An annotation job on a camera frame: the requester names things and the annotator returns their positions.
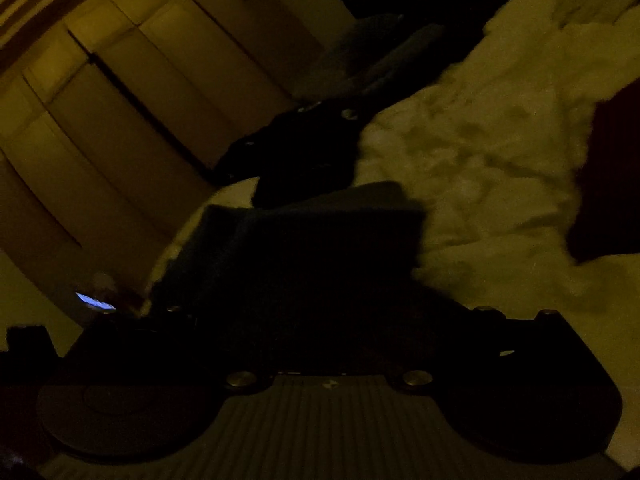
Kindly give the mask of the glowing blue screen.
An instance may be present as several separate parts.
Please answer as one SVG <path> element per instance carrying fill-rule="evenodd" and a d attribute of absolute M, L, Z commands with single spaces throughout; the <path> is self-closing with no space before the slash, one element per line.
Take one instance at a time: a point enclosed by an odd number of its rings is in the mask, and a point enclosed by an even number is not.
<path fill-rule="evenodd" d="M 80 292 L 75 292 L 75 295 L 85 306 L 87 306 L 90 309 L 97 310 L 97 311 L 105 311 L 105 312 L 116 310 L 116 308 L 112 304 L 109 304 L 108 302 L 94 299 L 90 296 L 81 294 Z"/>

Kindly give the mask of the large dark garment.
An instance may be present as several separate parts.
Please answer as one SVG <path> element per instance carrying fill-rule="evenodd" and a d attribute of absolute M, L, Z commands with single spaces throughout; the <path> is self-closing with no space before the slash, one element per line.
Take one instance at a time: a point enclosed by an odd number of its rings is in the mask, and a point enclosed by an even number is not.
<path fill-rule="evenodd" d="M 409 152 L 348 122 L 253 136 L 268 160 L 223 188 L 155 268 L 145 322 L 224 365 L 433 375 L 596 356 L 639 376 L 639 257 L 568 252 L 571 188 L 462 145 Z"/>

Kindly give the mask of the wooden wardrobe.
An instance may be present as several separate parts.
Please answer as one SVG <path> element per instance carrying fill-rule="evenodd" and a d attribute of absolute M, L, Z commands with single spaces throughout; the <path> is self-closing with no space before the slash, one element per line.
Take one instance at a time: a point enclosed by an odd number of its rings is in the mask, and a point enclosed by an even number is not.
<path fill-rule="evenodd" d="M 322 42 L 282 0 L 1 0 L 1 246 L 65 313 L 138 292 Z"/>

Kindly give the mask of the white patterned duvet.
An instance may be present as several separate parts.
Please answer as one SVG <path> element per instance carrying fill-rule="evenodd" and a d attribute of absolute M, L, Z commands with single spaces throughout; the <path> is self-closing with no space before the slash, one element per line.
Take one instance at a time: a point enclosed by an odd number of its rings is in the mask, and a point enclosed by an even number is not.
<path fill-rule="evenodd" d="M 357 132 L 379 126 L 403 136 L 409 152 L 462 145 L 571 188 L 572 220 L 560 229 L 566 250 L 579 252 L 593 236 L 601 252 L 628 247 L 639 257 L 638 82 L 639 0 L 509 0 L 486 23 L 483 39 L 434 84 L 405 98 L 387 87 L 363 100 L 322 101 L 236 142 L 222 160 L 217 193 L 259 176 L 269 152 L 250 140 L 278 122 L 312 136 L 340 122 Z M 251 368 L 266 379 L 277 372 L 382 374 L 398 387 L 404 369 Z M 623 411 L 603 453 L 633 471 L 639 466 L 639 376 L 620 382 L 604 369 L 620 390 Z"/>

